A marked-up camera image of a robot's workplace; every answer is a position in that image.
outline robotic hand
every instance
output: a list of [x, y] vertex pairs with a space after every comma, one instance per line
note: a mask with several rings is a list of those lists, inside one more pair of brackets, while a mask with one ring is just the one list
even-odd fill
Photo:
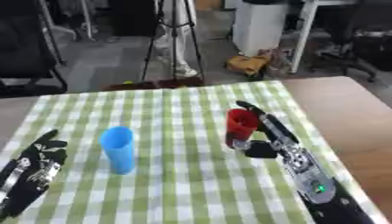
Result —
[[0, 172], [0, 222], [19, 216], [42, 195], [67, 159], [67, 142], [52, 130], [12, 159]]
[[257, 131], [263, 132], [269, 141], [243, 142], [234, 138], [233, 148], [249, 158], [282, 157], [285, 170], [292, 176], [300, 198], [316, 223], [373, 223], [343, 185], [336, 178], [328, 177], [319, 161], [301, 147], [275, 116], [245, 101], [237, 104], [257, 116]]

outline green led light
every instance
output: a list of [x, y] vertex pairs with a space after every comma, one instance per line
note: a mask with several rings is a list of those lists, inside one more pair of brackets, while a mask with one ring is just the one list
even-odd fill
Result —
[[325, 188], [323, 185], [319, 185], [319, 186], [318, 186], [318, 189], [319, 189], [322, 193], [324, 193], [324, 192], [326, 191], [326, 188]]

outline green checkered tablecloth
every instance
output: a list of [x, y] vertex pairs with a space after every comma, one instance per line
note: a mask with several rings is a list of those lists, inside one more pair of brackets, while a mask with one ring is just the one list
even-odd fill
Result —
[[[281, 161], [247, 158], [225, 145], [235, 100], [280, 118], [375, 223], [387, 223], [277, 81], [40, 97], [0, 165], [52, 129], [69, 142], [68, 160], [48, 193], [9, 223], [313, 223]], [[110, 174], [98, 143], [117, 125], [135, 132], [136, 169], [126, 176]]]

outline metal table leg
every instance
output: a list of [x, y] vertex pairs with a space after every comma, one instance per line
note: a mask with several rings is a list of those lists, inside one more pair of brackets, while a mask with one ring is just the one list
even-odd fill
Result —
[[46, 1], [45, 0], [39, 0], [39, 4], [41, 5], [42, 11], [44, 13], [44, 16], [46, 17], [47, 22], [49, 23], [49, 28], [52, 30], [57, 30], [60, 32], [68, 32], [73, 35], [73, 40], [77, 39], [77, 34], [75, 31], [68, 29], [66, 27], [58, 26], [54, 24], [52, 16], [47, 8]]
[[88, 6], [86, 3], [86, 0], [80, 0], [81, 3], [81, 8], [83, 9], [83, 17], [85, 19], [86, 22], [86, 27], [87, 27], [87, 36], [89, 39], [94, 40], [93, 37], [93, 28], [91, 25], [91, 17], [90, 17], [90, 13], [88, 11]]
[[316, 16], [316, 11], [317, 8], [319, 7], [318, 1], [312, 1], [311, 3], [308, 3], [305, 7], [309, 7], [308, 11], [308, 17], [306, 21], [304, 22], [304, 27], [302, 28], [301, 31], [301, 36], [299, 38], [299, 41], [297, 43], [297, 48], [294, 54], [294, 59], [292, 62], [291, 66], [291, 72], [294, 74], [297, 72], [299, 63], [301, 62], [302, 55], [304, 54], [305, 50], [305, 45], [308, 40], [309, 34], [311, 32], [311, 28], [313, 25], [314, 18]]

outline red cup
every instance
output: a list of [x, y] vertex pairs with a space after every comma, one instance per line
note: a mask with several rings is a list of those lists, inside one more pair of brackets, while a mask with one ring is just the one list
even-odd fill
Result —
[[246, 109], [235, 108], [229, 110], [227, 112], [227, 146], [234, 148], [233, 140], [247, 141], [257, 129], [258, 123], [258, 117]]

